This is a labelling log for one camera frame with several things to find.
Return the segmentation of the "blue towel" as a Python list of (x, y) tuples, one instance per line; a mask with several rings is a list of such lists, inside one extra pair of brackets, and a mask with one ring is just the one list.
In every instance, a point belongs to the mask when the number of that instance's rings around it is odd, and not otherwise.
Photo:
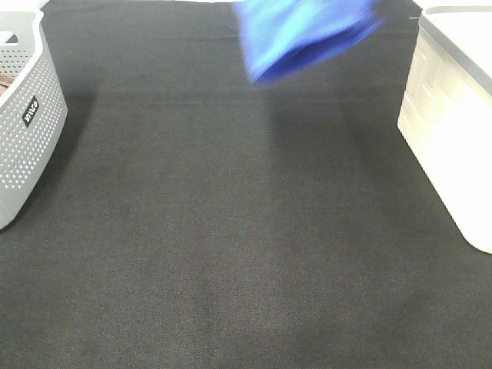
[(376, 1), (240, 1), (234, 4), (244, 67), (265, 85), (347, 51), (381, 24)]

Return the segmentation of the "black table cloth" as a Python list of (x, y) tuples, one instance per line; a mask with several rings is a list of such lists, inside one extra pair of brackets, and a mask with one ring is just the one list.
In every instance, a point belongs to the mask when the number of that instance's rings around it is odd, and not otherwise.
[(420, 9), (265, 88), (229, 4), (52, 1), (68, 105), (1, 233), (3, 368), (489, 368), (491, 257), (397, 129)]

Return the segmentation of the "white plastic basket grey rim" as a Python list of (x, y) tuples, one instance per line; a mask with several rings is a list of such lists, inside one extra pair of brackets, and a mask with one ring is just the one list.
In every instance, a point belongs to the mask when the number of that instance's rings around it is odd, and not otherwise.
[(491, 3), (418, 21), (397, 126), (465, 240), (491, 252)]

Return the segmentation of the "grey perforated basket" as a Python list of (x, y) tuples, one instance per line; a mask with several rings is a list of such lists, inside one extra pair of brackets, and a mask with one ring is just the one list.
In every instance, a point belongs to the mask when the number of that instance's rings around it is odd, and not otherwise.
[(1, 73), (13, 79), (1, 95), (1, 226), (22, 209), (52, 156), (68, 114), (42, 28), (43, 12), (3, 8)]

